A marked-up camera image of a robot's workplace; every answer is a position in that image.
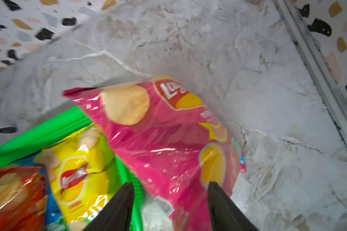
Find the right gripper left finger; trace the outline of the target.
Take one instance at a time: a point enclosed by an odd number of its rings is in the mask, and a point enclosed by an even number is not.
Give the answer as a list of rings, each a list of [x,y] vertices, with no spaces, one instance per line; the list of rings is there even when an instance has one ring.
[[[134,199],[133,184],[124,183],[84,231],[130,230]]]

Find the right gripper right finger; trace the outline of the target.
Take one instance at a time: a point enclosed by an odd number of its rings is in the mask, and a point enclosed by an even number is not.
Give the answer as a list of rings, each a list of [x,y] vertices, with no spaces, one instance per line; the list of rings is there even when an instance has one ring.
[[[209,183],[208,206],[214,231],[258,231],[216,182]]]

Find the yellow Lay's chips bag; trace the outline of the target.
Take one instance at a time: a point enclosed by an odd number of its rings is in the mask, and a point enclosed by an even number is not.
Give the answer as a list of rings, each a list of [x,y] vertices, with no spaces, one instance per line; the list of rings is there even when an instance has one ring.
[[[54,199],[72,231],[82,231],[121,187],[115,155],[96,125],[41,150]]]

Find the blue Lay's chips bag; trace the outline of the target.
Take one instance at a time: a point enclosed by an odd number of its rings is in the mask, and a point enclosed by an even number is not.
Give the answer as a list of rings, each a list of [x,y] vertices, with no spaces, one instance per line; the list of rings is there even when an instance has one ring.
[[[10,164],[13,166],[20,167],[40,167],[40,173],[45,176],[46,179],[46,193],[48,195],[48,203],[46,209],[46,222],[45,230],[46,231],[70,231],[69,226],[67,225],[63,214],[61,213],[54,195],[50,188],[50,182],[48,175],[46,173],[45,167],[41,164],[36,164],[34,162],[35,154],[27,156],[25,158],[14,161]]]

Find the pink snack bag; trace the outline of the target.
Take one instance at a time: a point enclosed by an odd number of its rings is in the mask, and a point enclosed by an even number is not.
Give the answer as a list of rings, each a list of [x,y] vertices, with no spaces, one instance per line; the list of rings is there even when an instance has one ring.
[[[171,76],[63,95],[102,130],[114,153],[163,204],[176,231],[212,229],[209,183],[231,195],[241,155],[231,132],[198,96]]]

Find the red Lay's chips bag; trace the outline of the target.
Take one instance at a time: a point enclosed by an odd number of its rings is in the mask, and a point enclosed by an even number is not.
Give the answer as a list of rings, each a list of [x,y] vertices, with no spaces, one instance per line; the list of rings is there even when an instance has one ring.
[[[48,196],[40,167],[0,168],[0,231],[44,231]]]

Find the green plastic basket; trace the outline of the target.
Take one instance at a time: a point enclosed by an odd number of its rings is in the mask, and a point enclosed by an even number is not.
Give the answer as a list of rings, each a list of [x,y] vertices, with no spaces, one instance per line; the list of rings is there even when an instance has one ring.
[[[91,119],[79,108],[69,109],[0,146],[0,168],[42,148],[54,145],[67,136],[91,125],[91,123]],[[130,182],[135,189],[131,230],[142,231],[144,226],[141,210],[144,204],[144,190],[138,178],[118,157],[116,157],[116,163],[121,182]]]

